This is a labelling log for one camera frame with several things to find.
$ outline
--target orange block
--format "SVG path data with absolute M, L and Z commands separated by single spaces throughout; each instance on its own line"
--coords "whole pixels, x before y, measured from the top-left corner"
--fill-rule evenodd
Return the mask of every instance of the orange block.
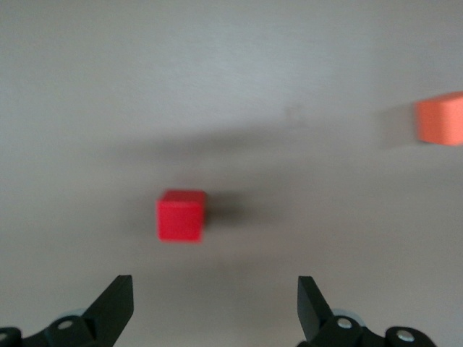
M 415 109 L 420 140 L 449 146 L 463 144 L 463 92 L 418 101 Z

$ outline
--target cube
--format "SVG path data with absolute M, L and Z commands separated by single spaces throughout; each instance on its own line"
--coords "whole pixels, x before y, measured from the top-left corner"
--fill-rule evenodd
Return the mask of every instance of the cube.
M 201 190 L 168 190 L 156 202 L 161 241 L 201 242 L 206 194 Z
M 463 92 L 418 101 L 415 110 L 420 140 L 449 146 L 463 144 Z

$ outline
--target silver bolt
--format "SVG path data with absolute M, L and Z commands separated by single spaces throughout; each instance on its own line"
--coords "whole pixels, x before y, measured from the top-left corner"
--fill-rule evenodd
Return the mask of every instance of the silver bolt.
M 64 329 L 67 329 L 68 327 L 70 327 L 72 325 L 72 321 L 71 320 L 65 320 L 61 323 L 58 324 L 58 329 L 60 330 L 64 330 Z
M 415 337 L 412 335 L 410 331 L 406 330 L 399 330 L 397 332 L 397 337 L 400 338 L 402 341 L 405 342 L 413 342 L 415 341 Z
M 339 318 L 338 326 L 342 327 L 343 329 L 350 329 L 352 327 L 352 323 L 347 318 Z

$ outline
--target gray surface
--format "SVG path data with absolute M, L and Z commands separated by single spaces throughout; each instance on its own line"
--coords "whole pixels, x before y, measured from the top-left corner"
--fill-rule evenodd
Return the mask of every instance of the gray surface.
M 295 346 L 297 276 L 373 331 L 461 346 L 463 149 L 412 103 L 462 89 L 458 1 L 0 1 L 0 326 L 118 274 L 118 346 Z M 161 244 L 167 187 L 211 194 Z

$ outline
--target cube front face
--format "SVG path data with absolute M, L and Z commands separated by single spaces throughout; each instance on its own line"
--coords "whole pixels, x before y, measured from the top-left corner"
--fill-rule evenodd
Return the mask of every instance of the cube front face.
M 463 144 L 463 93 L 451 93 L 416 104 L 418 137 L 439 145 Z
M 159 239 L 172 242 L 201 242 L 204 204 L 204 192 L 166 192 L 156 204 Z

